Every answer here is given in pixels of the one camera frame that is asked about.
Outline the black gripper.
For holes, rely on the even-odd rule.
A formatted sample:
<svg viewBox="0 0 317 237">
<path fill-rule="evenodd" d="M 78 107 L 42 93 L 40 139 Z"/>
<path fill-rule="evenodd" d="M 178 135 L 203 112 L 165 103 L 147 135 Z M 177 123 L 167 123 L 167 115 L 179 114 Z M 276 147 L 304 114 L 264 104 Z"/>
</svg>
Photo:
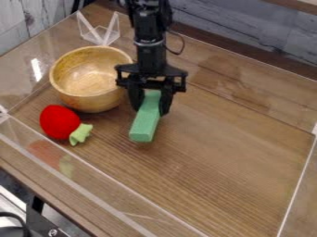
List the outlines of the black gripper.
<svg viewBox="0 0 317 237">
<path fill-rule="evenodd" d="M 116 76 L 116 85 L 127 88 L 130 83 L 135 83 L 127 88 L 127 95 L 130 104 L 135 111 L 141 109 L 142 101 L 145 98 L 145 90 L 161 90 L 163 88 L 165 81 L 159 81 L 159 77 L 170 78 L 173 80 L 173 89 L 163 88 L 161 90 L 161 99 L 159 99 L 159 114 L 165 116 L 170 112 L 170 107 L 174 101 L 174 93 L 186 92 L 186 78 L 189 72 L 183 69 L 178 69 L 171 65 L 166 65 L 159 71 L 153 72 L 141 72 L 139 65 L 123 64 L 116 65 L 115 70 L 118 73 Z"/>
</svg>

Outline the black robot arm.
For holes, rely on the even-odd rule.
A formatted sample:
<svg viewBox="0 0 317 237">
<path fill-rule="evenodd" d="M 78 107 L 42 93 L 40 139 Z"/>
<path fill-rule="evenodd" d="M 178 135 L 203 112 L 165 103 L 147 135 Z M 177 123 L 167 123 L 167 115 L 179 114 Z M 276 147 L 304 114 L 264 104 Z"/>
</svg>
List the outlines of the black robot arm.
<svg viewBox="0 0 317 237">
<path fill-rule="evenodd" d="M 138 60 L 115 66 L 116 85 L 127 89 L 133 108 L 139 110 L 145 101 L 145 90 L 158 90 L 158 111 L 162 116 L 170 112 L 175 93 L 186 92 L 189 72 L 171 66 L 167 51 L 179 55 L 166 45 L 166 32 L 173 24 L 173 9 L 169 0 L 124 0 Z"/>
</svg>

